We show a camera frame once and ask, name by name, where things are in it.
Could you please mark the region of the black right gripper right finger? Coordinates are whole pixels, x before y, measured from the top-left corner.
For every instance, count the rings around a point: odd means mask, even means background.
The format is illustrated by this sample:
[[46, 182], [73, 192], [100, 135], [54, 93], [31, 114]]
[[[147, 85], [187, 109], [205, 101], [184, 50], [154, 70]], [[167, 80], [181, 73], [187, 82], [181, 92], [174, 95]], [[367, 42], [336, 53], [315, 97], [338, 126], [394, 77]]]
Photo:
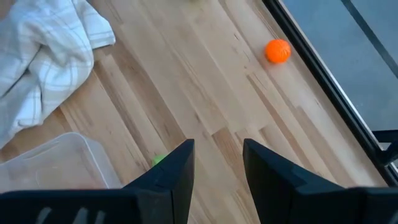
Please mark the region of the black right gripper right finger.
[[398, 187], [344, 188], [253, 139], [243, 161], [261, 224], [398, 224]]

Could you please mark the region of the clear plastic container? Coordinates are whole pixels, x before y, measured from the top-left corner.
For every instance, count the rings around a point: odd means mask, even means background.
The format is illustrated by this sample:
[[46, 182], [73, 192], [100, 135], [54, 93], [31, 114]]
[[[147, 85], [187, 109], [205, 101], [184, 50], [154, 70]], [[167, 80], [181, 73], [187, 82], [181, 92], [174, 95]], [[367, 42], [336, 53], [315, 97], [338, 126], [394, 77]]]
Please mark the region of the clear plastic container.
[[0, 194], [15, 190], [120, 189], [103, 146], [65, 133], [0, 163]]

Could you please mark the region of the white checked cloth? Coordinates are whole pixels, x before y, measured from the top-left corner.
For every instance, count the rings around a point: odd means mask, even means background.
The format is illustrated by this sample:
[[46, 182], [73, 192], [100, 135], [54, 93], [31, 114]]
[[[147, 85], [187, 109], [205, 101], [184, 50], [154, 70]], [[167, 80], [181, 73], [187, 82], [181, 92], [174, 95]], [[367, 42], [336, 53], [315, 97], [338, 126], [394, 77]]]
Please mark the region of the white checked cloth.
[[0, 149], [41, 125], [89, 77], [94, 49], [115, 42], [87, 0], [17, 0], [0, 21]]

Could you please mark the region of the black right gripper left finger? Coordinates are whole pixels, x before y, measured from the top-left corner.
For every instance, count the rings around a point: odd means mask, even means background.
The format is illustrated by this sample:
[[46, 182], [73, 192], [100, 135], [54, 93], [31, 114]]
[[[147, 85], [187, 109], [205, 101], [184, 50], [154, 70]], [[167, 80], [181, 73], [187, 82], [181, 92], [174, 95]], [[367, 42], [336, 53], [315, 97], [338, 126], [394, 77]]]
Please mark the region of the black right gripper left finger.
[[195, 142], [187, 139], [121, 189], [0, 194], [0, 224], [187, 224]]

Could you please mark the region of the ridged green toy vegetable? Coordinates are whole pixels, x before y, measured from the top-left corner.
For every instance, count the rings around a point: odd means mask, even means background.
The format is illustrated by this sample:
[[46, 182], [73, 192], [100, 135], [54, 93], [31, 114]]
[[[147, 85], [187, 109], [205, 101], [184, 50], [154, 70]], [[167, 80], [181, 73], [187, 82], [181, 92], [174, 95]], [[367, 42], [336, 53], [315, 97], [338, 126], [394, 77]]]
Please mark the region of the ridged green toy vegetable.
[[159, 154], [154, 156], [152, 159], [152, 167], [156, 166], [160, 161], [162, 161], [166, 157], [167, 157], [166, 154]]

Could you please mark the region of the orange toy fruit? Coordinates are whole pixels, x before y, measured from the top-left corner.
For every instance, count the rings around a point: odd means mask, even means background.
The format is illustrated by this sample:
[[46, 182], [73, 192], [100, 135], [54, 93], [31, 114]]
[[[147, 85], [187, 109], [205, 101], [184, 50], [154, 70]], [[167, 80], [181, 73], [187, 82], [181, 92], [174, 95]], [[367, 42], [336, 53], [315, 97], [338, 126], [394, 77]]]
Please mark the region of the orange toy fruit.
[[290, 58], [291, 52], [289, 43], [282, 39], [270, 40], [264, 48], [266, 59], [272, 63], [286, 62]]

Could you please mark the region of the black aluminium table frame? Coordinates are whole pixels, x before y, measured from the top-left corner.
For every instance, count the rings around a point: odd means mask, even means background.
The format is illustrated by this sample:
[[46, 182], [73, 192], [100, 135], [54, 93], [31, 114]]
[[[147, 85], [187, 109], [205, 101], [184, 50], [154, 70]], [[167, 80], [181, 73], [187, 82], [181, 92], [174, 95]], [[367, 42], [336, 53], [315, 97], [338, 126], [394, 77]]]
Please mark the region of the black aluminium table frame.
[[398, 129], [372, 131], [365, 124], [351, 100], [338, 84], [321, 56], [311, 45], [309, 39], [294, 21], [281, 0], [262, 0], [277, 24], [287, 36], [300, 58], [304, 61], [322, 90], [340, 114], [351, 134], [361, 145], [381, 177], [390, 187], [398, 187], [398, 171], [393, 164], [398, 159], [398, 147], [383, 150], [380, 143], [395, 144], [398, 142]]

